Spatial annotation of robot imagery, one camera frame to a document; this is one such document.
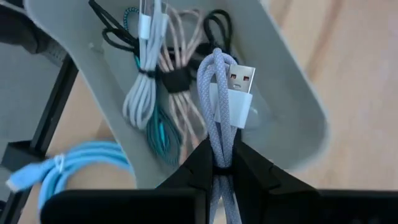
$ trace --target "white cable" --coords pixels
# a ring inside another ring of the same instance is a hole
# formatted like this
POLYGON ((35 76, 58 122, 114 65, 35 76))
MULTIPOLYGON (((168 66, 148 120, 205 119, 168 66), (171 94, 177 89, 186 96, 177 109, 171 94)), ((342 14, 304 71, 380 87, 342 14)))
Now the white cable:
POLYGON ((154 1, 152 17, 146 15, 146 2, 140 0, 139 13, 139 50, 140 69, 123 103, 123 116, 134 127, 144 129, 152 116, 156 101, 156 82, 145 72, 154 72, 159 58, 160 48, 164 41, 164 22, 167 17, 162 13, 162 1, 154 1))
MULTIPOLYGON (((203 31, 201 29, 203 15, 199 10, 194 9, 177 12, 177 10, 169 5, 167 6, 167 9, 170 18, 172 18, 172 20, 169 20, 169 28, 174 44, 175 63, 172 62, 167 45, 164 43, 163 52, 160 56, 159 62, 160 68, 164 73, 170 73, 174 70, 186 67, 203 37, 203 31), (196 28, 193 31, 192 38, 188 44, 185 40, 185 31, 181 18, 184 15, 193 15, 198 18, 196 28)), ((205 121, 203 120, 198 108, 193 103, 189 90, 180 93, 171 93, 169 95, 169 107, 174 123, 182 136, 180 155, 180 164, 182 164, 188 156, 188 137, 190 137, 193 148, 196 148, 199 145, 199 142, 206 138, 207 131, 205 121), (195 132, 192 125, 193 120, 197 120, 197 123, 201 125, 201 134, 197 134, 195 132)))

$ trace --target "usb-a plug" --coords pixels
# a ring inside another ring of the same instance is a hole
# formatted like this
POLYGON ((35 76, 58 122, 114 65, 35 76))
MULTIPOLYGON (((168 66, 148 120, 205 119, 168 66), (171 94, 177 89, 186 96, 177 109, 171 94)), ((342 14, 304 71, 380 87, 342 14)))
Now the usb-a plug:
MULTIPOLYGON (((242 65, 231 65, 228 72, 229 122, 232 126, 243 129, 246 125, 250 105, 253 99, 250 89, 256 69, 242 65)), ((218 87, 210 83, 210 102, 215 112, 215 121, 220 122, 218 105, 218 87)))

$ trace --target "wooden desk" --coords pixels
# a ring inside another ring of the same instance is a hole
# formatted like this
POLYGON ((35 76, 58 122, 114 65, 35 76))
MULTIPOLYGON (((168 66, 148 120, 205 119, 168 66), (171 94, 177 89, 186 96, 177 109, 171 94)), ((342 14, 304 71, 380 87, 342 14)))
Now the wooden desk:
MULTIPOLYGON (((398 189, 398 1, 270 0, 269 9, 315 85, 332 130, 327 153, 293 175, 318 188, 398 189)), ((78 76, 48 153, 111 136, 78 76)), ((128 174, 109 166, 88 167, 68 185, 133 186, 128 174), (113 180, 104 181, 104 170, 113 180)), ((35 223, 38 189, 20 223, 35 223)))

